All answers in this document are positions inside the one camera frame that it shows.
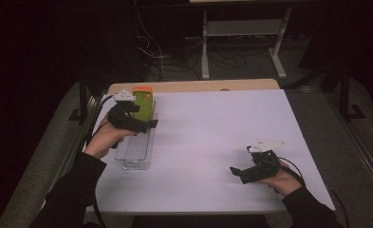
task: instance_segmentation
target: wooden table edge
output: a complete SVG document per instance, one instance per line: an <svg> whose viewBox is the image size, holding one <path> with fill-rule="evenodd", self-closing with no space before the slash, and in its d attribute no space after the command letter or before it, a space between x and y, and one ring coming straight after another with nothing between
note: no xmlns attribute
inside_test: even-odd
<svg viewBox="0 0 373 228"><path fill-rule="evenodd" d="M280 89L280 86L274 79L246 79L113 84L109 87L107 94L115 94L124 89L131 91L134 86L150 86L153 88L153 92Z"/></svg>

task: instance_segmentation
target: cord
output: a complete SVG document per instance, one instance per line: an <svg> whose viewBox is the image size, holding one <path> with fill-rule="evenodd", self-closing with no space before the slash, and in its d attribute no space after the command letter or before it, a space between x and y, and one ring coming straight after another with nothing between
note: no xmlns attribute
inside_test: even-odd
<svg viewBox="0 0 373 228"><path fill-rule="evenodd" d="M92 205L94 207L95 215L97 216L97 220L100 223L101 227L106 228L107 226L103 221L103 216L101 215L100 208L98 207L97 197L94 198L94 203Z"/></svg>
<svg viewBox="0 0 373 228"><path fill-rule="evenodd" d="M133 4L134 4L134 6L136 6L137 5L137 0L133 0ZM160 48L159 44L156 42L156 40L154 40L153 37L151 37L150 33L148 33L147 29L145 29L145 26L142 23L141 16L140 16L139 13L137 13L137 16L138 16L138 19L139 19L139 23L140 23L140 25L142 27L142 30L145 32L145 34L148 36L148 38L150 38L150 40L152 40L154 42L154 44L159 49L159 58L160 58L160 63L161 63L161 66L160 66L161 67L160 78L164 78L165 79L165 76L163 75L163 60L162 60L163 58L162 58L161 48Z"/></svg>
<svg viewBox="0 0 373 228"><path fill-rule="evenodd" d="M200 80L200 76L199 76L198 72L195 70L195 67L196 67L198 62L199 62L199 56L198 56L198 58L196 58L195 62L192 64L192 66L186 66L186 65L182 65L182 64L166 64L166 66L185 67L185 69L172 70L172 69L165 68L165 70L171 71L171 72L184 72L184 71L187 71L187 70L191 70L196 75L197 79Z"/></svg>
<svg viewBox="0 0 373 228"><path fill-rule="evenodd" d="M86 133L86 135L84 136L84 139L83 139L83 143L81 143L81 145L79 146L79 148L77 149L77 152L80 153L81 151L83 151L83 148L85 145L89 144L89 142L91 141L92 137L97 133L98 130L100 130L104 125L108 124L109 122L106 122L104 124L102 124L101 126L98 127L98 129L95 131L94 134L92 134L92 130L93 130L93 126L95 125L95 123L97 122L97 119L99 117L99 115L101 114L101 110L103 109L103 105L113 97L113 95L110 95L110 96L107 96L105 99L103 99L103 101L101 101L101 103L98 105L98 109L97 109L97 113L96 115L94 116L92 122L91 122L91 125L88 129L88 132ZM97 196L94 195L94 202L93 202L93 206L94 206L94 211L95 211L95 215L97 216L97 219L98 219L98 222L100 223L100 225L103 227L103 228L106 228L106 225L105 223L103 222L103 217L101 216L101 212L100 212L100 209L98 207L98 203L97 203Z"/></svg>
<svg viewBox="0 0 373 228"><path fill-rule="evenodd" d="M292 176L293 176L297 181L299 181L299 182L302 184L302 186L306 186L306 184L305 184L305 180L304 180L304 178L303 178L303 176L302 176L301 171L299 171L298 167L297 167L294 163L292 163L292 162L289 161L289 160L283 159L283 158L279 158L279 157L277 157L277 158L278 158L278 159L285 160L285 161L291 163L291 164L292 164L292 165L293 165L293 166L298 170L298 172L299 172L300 175L296 174L292 169L290 169L290 168L288 168L288 167L286 167L286 166L284 166L284 165L275 164L275 163L273 163L273 162L271 162L271 161L266 161L266 160L263 160L263 161L261 161L261 162L262 162L262 163L271 164L271 165L273 165L273 166L275 166L275 167L277 167L277 168L280 168L280 169L286 171L287 173L291 174L291 175L292 175Z"/></svg>
<svg viewBox="0 0 373 228"><path fill-rule="evenodd" d="M293 167L295 167L295 169L298 171L299 176L301 176L302 179L304 178L304 176L303 176L302 173L301 173L301 170L299 170L299 168L298 168L298 167L297 167L297 166L296 166L292 161L290 161L290 160L288 160L288 159L281 158L281 157L278 157L278 159L280 159L280 160L284 160L284 161L287 161L288 163L292 164Z"/></svg>
<svg viewBox="0 0 373 228"><path fill-rule="evenodd" d="M228 39L228 47L229 48L236 48L236 46L233 46L231 44L231 39ZM259 54L267 51L269 47L271 47L271 45L264 48L263 50L260 50L258 52L252 53L252 54L244 53L245 50L244 51L237 51L237 52L228 51L228 53L229 53L228 55L216 51L215 54L219 55L219 57L222 60L216 58L213 54L207 54L207 55L208 55L209 59L211 60L211 62L218 67L221 67L221 68L224 68L224 69L237 69L237 68L240 68L240 67L243 67L243 66L246 65L247 62L246 62L245 57L259 55ZM236 60L236 58L240 58L242 60L242 63L239 63Z"/></svg>
<svg viewBox="0 0 373 228"><path fill-rule="evenodd" d="M343 214L344 214L344 217L345 217L346 228L350 228L348 213L347 213L347 211L345 209L345 206L344 206L343 202L341 201L341 199L339 198L339 196L337 195L337 193L332 188L328 187L328 190L337 199L338 203L340 204L341 208L343 209Z"/></svg>

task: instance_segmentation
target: green object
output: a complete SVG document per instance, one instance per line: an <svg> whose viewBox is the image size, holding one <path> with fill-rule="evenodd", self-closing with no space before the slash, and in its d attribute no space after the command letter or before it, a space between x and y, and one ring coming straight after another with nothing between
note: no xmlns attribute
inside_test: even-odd
<svg viewBox="0 0 373 228"><path fill-rule="evenodd" d="M154 114L153 93L149 91L134 91L136 97L135 105L140 106L139 112L133 113L133 118L141 121L151 121Z"/></svg>

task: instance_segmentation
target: black sleeve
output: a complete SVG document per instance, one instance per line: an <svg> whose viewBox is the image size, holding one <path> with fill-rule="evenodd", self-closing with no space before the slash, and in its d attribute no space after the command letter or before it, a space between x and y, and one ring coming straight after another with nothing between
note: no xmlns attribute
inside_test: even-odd
<svg viewBox="0 0 373 228"><path fill-rule="evenodd" d="M294 228L343 228L334 212L314 198L306 187L301 187L283 200L293 218Z"/></svg>
<svg viewBox="0 0 373 228"><path fill-rule="evenodd" d="M80 153L71 170L47 194L46 204L29 227L83 227L85 209L94 201L105 167L104 162Z"/></svg>

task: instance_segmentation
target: cable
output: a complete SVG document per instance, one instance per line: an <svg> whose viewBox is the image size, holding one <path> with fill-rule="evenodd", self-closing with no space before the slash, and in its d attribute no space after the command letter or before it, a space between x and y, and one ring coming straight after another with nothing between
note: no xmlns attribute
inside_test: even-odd
<svg viewBox="0 0 373 228"><path fill-rule="evenodd" d="M173 69L165 68L165 70L171 71L171 72L184 72L184 71L187 71L187 70L192 70L193 73L196 75L197 79L200 80L200 76L199 76L198 72L195 70L195 67L196 67L198 62L199 62L199 56L198 56L198 58L196 58L195 62L192 64L192 66L186 66L186 65L182 65L182 64L166 64L166 66L185 67L186 69L173 70Z"/></svg>
<svg viewBox="0 0 373 228"><path fill-rule="evenodd" d="M156 82L158 80L158 78L159 78L159 75L157 75L156 73L154 73L150 68L147 68L147 70L150 72L151 76L153 76L154 82Z"/></svg>
<svg viewBox="0 0 373 228"><path fill-rule="evenodd" d="M107 226L105 222L103 221L103 216L101 215L100 208L98 207L96 196L94 198L94 203L92 205L94 207L95 215L97 216L97 220L100 223L101 227L106 228Z"/></svg>
<svg viewBox="0 0 373 228"><path fill-rule="evenodd" d="M147 50L144 50L143 48L141 47L137 47L137 49L139 49L140 51L142 51L144 54L150 56L150 57L153 57L154 56L154 53L151 52L151 51L147 51Z"/></svg>
<svg viewBox="0 0 373 228"><path fill-rule="evenodd" d="M303 178L303 176L301 174L301 171L299 171L298 167L296 167L296 165L294 163L292 163L289 160L283 159L283 158L279 158L279 157L277 157L277 158L281 159L281 160L285 160L285 161L291 163L298 170L298 172L299 172L300 175L296 174L292 169L290 169L289 167L286 167L284 165L276 164L276 163L273 163L271 161L266 161L266 160L262 160L261 162L262 163L271 164L271 165L273 165L273 166L275 166L277 168L280 168L280 169L286 171L287 173L291 174L297 181L299 181L302 184L302 186L306 186L305 180L304 180L304 178Z"/></svg>
<svg viewBox="0 0 373 228"><path fill-rule="evenodd" d="M133 0L133 4L134 4L134 6L136 6L137 5L137 0ZM159 44L156 42L156 40L154 40L153 37L151 37L150 33L148 33L147 29L145 29L145 26L144 26L144 24L141 21L141 16L140 16L139 13L137 13L137 16L138 16L138 19L139 19L139 23L140 23L140 25L142 27L142 30L145 32L145 34L148 36L148 38L150 38L154 42L154 44L159 49L159 58L160 58L160 61L161 61L161 71L160 71L161 75L160 75L160 77L161 78L165 78L165 76L163 75L163 60L162 60L162 51L161 51L161 48L160 48Z"/></svg>
<svg viewBox="0 0 373 228"><path fill-rule="evenodd" d="M287 161L288 163L292 164L293 167L295 167L295 169L298 171L299 176L301 176L302 179L304 178L304 176L302 176L301 170L299 170L299 168L292 161L290 161L288 159L281 158L281 157L278 157L278 159Z"/></svg>
<svg viewBox="0 0 373 228"><path fill-rule="evenodd" d="M150 69L150 73L152 74L152 75L156 75L158 78L157 79L155 79L155 77L154 77L154 80L156 81L156 82L162 82L162 80L164 80L165 82L168 82L168 79L167 78L162 78L161 77L161 75L162 75L162 73L161 73L161 71L162 71L162 69L159 67L159 66L157 66L157 65L151 65L151 67L155 67L156 69L157 69L157 71L159 72L158 74L156 74L156 73L154 73L151 69Z"/></svg>
<svg viewBox="0 0 373 228"><path fill-rule="evenodd" d="M138 38L140 37L140 38L144 38L146 41L147 41L147 48L149 48L150 47L150 41L147 39L147 37L145 37L145 36L137 36Z"/></svg>
<svg viewBox="0 0 373 228"><path fill-rule="evenodd" d="M97 119L99 117L99 115L101 114L101 110L103 109L103 105L110 99L112 98L113 95L110 95L110 96L107 96L105 99L103 99L103 101L101 101L101 103L98 105L98 109L97 109L97 113L96 115L94 116L93 120L91 121L91 125L87 131L87 133L85 134L84 136L84 139L83 139L83 143L80 144L79 148L77 149L77 153L81 153L81 151L83 151L83 148L85 145L89 144L89 142L91 141L92 137L95 135L95 133L97 133L98 130L100 130L104 125L106 125L107 123L109 122L106 122L104 124L102 124L101 126L98 127L98 129L95 131L94 134L92 134L92 131L93 131L93 126L95 125L95 123L97 122ZM106 228L106 225L105 223L103 222L103 217L101 216L101 212L100 212L100 209L98 207L98 203L97 203L97 196L94 195L94 202L93 202L93 206L94 206L94 211L95 211L95 214L97 216L97 219L98 219L98 222L100 223L100 225L103 227L103 228Z"/></svg>
<svg viewBox="0 0 373 228"><path fill-rule="evenodd" d="M219 48L219 46L217 44L213 44L211 46ZM222 60L219 60L218 58L214 57L213 54L207 54L207 55L209 56L209 58L213 62L213 64L215 64L218 67L221 67L221 68L224 68L224 69L237 69L239 67L243 67L243 66L246 65L246 58L245 57L259 55L259 54L267 51L269 49L269 47L271 47L271 46L272 45L269 45L268 47L264 48L263 50L260 50L258 52L252 53L252 54L244 53L246 50L237 51L237 52L228 51L228 53L229 53L228 55L216 51L215 54L219 55L222 58L222 60L224 60L226 62L224 62ZM228 39L228 48L236 48L236 46L233 46L231 44L231 39ZM240 58L243 62L239 63L236 60L236 58Z"/></svg>
<svg viewBox="0 0 373 228"><path fill-rule="evenodd" d="M346 228L350 228L350 224L349 224L349 218L348 218L348 213L344 207L344 204L343 202L341 201L341 199L339 198L339 196L337 195L337 193L332 189L332 188L328 188L328 190L330 191L330 193L337 199L337 201L339 202L341 208L343 209L343 213L344 213L344 217L345 217L345 225L346 225Z"/></svg>

